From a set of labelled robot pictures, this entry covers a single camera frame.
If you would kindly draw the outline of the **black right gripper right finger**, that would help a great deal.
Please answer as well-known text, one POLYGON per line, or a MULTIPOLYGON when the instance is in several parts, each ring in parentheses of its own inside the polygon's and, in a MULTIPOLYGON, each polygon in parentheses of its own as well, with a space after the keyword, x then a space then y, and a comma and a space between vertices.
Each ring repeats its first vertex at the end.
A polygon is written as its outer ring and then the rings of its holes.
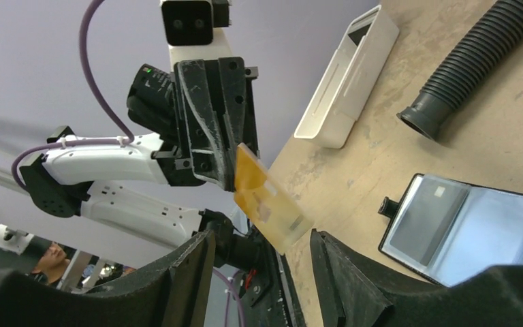
POLYGON ((324 326, 523 326, 523 266, 493 266, 453 287, 382 265, 312 230, 324 326))

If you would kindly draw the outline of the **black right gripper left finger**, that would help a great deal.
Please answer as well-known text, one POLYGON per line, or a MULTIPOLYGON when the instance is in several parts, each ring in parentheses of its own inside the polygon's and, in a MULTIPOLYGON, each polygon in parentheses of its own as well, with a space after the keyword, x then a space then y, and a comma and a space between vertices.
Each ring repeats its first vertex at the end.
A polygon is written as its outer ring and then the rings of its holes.
POLYGON ((214 234, 199 232, 84 294, 0 270, 0 326, 203 326, 214 256, 214 234))

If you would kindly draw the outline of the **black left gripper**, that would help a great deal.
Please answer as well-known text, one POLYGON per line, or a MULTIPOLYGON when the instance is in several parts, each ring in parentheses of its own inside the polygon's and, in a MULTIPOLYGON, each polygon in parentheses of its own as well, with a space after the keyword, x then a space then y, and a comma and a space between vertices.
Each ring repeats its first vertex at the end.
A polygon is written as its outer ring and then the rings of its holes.
POLYGON ((253 81, 256 66, 241 57, 193 59, 169 73, 144 64, 127 95, 128 117, 158 135, 161 145, 150 158, 169 185, 212 183, 234 192, 234 159, 229 153, 246 144, 259 153, 253 81))

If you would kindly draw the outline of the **gold credit card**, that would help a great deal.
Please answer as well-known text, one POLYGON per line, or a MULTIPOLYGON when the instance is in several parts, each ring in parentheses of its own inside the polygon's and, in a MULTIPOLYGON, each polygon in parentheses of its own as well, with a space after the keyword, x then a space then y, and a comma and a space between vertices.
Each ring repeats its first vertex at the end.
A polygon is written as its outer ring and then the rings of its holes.
POLYGON ((281 255, 314 225, 244 143, 237 147, 234 201, 249 221, 281 255))

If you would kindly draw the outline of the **black credit card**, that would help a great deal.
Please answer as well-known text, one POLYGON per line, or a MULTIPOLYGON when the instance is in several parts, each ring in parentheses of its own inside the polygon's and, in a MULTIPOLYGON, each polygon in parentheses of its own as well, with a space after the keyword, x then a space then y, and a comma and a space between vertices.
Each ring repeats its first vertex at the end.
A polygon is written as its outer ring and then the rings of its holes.
POLYGON ((471 187, 432 175, 416 176, 383 246, 397 260, 428 266, 471 187))

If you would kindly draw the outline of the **black card holder wallet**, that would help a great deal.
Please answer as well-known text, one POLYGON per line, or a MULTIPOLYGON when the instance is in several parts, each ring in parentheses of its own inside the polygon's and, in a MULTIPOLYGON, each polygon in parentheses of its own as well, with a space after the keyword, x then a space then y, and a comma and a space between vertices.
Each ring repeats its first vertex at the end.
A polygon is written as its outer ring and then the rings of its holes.
POLYGON ((384 251, 390 228, 408 188, 398 201, 384 198, 378 213, 389 222, 378 250, 415 274, 439 285, 458 285, 493 266, 523 266, 523 193, 452 181, 471 187, 428 266, 412 266, 384 251))

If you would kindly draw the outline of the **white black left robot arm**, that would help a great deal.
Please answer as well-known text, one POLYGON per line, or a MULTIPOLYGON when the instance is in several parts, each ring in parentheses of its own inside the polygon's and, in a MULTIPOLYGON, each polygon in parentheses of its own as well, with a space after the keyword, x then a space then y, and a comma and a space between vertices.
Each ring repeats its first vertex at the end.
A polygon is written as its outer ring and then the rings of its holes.
POLYGON ((171 72, 145 64, 126 103, 129 118, 148 133, 131 142, 103 141, 60 127, 45 153, 21 165, 26 190, 49 215, 85 217, 170 250, 210 230, 215 266, 251 270, 259 264, 261 244, 237 235, 223 213, 169 204, 124 183, 212 183, 235 192, 238 147, 259 150, 253 104, 258 75, 241 57, 181 61, 171 72))

